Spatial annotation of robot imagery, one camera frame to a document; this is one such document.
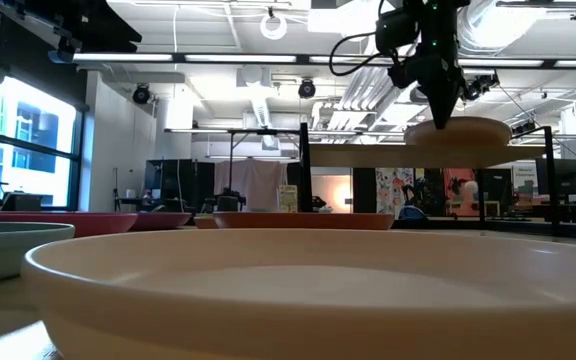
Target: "table surface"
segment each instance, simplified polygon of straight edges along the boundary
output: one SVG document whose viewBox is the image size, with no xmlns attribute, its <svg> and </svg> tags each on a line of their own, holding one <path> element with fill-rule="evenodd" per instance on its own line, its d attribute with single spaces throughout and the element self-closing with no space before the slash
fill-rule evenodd
<svg viewBox="0 0 576 360">
<path fill-rule="evenodd" d="M 441 230 L 442 233 L 560 241 L 576 240 L 478 230 Z M 20 278 L 0 281 L 0 360 L 61 360 L 50 342 L 37 310 L 28 301 Z"/>
</svg>

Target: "black metal pole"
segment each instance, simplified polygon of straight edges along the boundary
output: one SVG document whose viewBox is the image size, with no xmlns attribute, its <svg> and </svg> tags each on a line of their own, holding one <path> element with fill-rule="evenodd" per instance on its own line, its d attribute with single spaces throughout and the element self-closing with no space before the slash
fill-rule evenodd
<svg viewBox="0 0 576 360">
<path fill-rule="evenodd" d="M 232 153 L 233 151 L 235 151 L 235 149 L 233 149 L 235 144 L 235 133 L 231 132 L 230 133 L 230 164 L 228 165 L 228 191 L 232 191 Z"/>
<path fill-rule="evenodd" d="M 477 195 L 479 198 L 479 226 L 481 230 L 486 228 L 486 199 L 484 197 L 484 169 L 477 169 L 475 172 L 477 181 Z"/>
<path fill-rule="evenodd" d="M 301 123 L 299 127 L 299 152 L 301 162 L 301 191 L 299 194 L 301 212 L 312 212 L 312 179 L 310 177 L 308 123 Z"/>
<path fill-rule="evenodd" d="M 550 195 L 552 234 L 557 235 L 559 234 L 559 194 L 555 177 L 555 155 L 552 145 L 552 128 L 550 126 L 544 126 L 544 139 L 546 141 L 546 173 L 548 175 L 548 193 Z"/>
</svg>

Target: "ceiling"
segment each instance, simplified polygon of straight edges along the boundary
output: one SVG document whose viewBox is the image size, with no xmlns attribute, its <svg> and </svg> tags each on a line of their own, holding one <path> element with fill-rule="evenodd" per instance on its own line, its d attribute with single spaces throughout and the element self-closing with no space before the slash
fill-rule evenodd
<svg viewBox="0 0 576 360">
<path fill-rule="evenodd" d="M 336 22 L 329 26 L 336 32 L 309 32 L 309 14 L 319 14 L 311 10 L 310 0 L 297 0 L 291 3 L 274 2 L 274 12 L 286 19 L 286 34 L 279 40 L 270 40 L 260 31 L 260 22 L 267 14 L 267 8 L 259 2 L 235 1 L 194 1 L 186 0 L 108 0 L 109 5 L 129 25 L 143 36 L 139 44 L 140 52 L 179 52 L 179 53 L 266 53 L 266 54 L 328 54 L 335 43 L 344 35 L 355 33 L 373 23 L 378 2 L 376 0 L 353 0 L 344 5 L 345 11 L 338 15 Z M 473 3 L 491 0 L 473 0 Z M 573 11 L 548 12 L 534 22 L 527 32 L 516 41 L 502 47 L 496 56 L 531 58 L 554 57 L 576 58 L 576 21 L 568 17 Z M 269 27 L 277 26 L 278 20 L 270 20 Z M 311 24 L 323 24 L 312 20 Z M 507 30 L 508 22 L 500 23 L 499 32 Z M 372 40 L 347 42 L 338 53 L 371 54 L 374 51 Z M 364 74 L 334 77 L 327 66 L 264 65 L 272 74 L 275 95 L 267 99 L 268 108 L 273 114 L 290 113 L 312 115 L 317 102 L 336 104 L 344 97 L 347 88 Z M 182 73 L 192 84 L 200 98 L 195 106 L 195 120 L 201 126 L 220 126 L 227 119 L 241 120 L 244 112 L 250 112 L 251 102 L 236 94 L 237 69 L 241 65 L 198 65 L 198 64 L 107 64 L 100 68 L 112 69 L 104 79 L 123 87 L 134 88 L 130 79 L 137 74 Z M 533 111 L 542 124 L 556 125 L 561 108 L 570 106 L 576 99 L 576 71 L 562 70 L 499 70 L 503 89 L 495 88 L 466 107 L 458 105 L 453 115 L 486 116 L 501 121 L 515 122 L 513 118 L 523 114 L 523 108 Z M 297 89 L 302 78 L 313 79 L 317 87 L 316 97 L 301 100 Z M 380 103 L 366 111 L 366 117 L 356 125 L 374 125 L 375 114 L 380 116 L 384 108 L 393 102 L 407 102 L 408 98 L 395 96 L 389 82 L 382 82 L 388 91 L 380 93 Z M 151 84 L 151 89 L 160 98 L 170 96 L 173 83 Z M 428 110 L 418 115 L 431 118 Z M 419 120 L 411 115 L 411 122 Z M 374 125 L 375 131 L 398 131 L 405 126 L 392 124 Z"/>
</svg>

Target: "building window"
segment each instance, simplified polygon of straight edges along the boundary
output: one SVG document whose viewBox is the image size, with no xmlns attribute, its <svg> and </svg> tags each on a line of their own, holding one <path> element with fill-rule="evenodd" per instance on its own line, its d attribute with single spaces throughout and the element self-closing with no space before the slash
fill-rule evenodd
<svg viewBox="0 0 576 360">
<path fill-rule="evenodd" d="M 42 195 L 41 205 L 75 209 L 82 113 L 19 80 L 0 84 L 0 196 Z"/>
</svg>

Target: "beige plate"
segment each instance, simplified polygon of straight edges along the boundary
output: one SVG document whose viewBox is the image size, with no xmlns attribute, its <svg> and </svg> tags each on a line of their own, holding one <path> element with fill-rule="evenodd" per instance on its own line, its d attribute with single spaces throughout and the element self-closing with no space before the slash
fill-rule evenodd
<svg viewBox="0 0 576 360">
<path fill-rule="evenodd" d="M 576 246 L 433 233 L 184 230 L 26 256 L 78 359 L 576 359 Z"/>
<path fill-rule="evenodd" d="M 437 130 L 432 120 L 424 121 L 406 129 L 407 145 L 424 146 L 505 146 L 512 131 L 501 121 L 482 117 L 453 117 L 443 130 Z"/>
</svg>

